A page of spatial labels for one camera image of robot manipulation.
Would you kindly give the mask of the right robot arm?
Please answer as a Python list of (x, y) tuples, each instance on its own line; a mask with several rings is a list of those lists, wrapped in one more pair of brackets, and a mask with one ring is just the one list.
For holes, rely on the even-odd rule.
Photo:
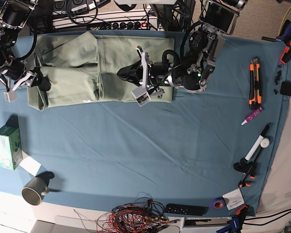
[[(0, 83), (8, 93), (27, 86), (37, 86), (42, 91), (49, 91), (50, 81), (40, 68), (25, 68), (24, 61), (34, 52), (37, 43), (37, 26), (31, 15), (39, 5), (37, 0), (6, 0), (0, 11)], [(12, 47), (25, 24), (33, 27), (33, 40), (30, 50), (21, 57), (15, 57)]]

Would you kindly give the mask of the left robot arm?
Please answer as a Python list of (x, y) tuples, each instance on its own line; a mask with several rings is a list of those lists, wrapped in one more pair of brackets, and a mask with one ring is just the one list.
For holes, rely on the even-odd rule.
[(216, 67), (224, 35), (232, 35), (245, 0), (206, 0), (201, 2), (199, 20), (185, 32), (179, 53), (166, 50), (162, 61), (147, 65), (148, 94), (162, 94), (162, 85), (184, 87), (196, 93), (207, 87)]

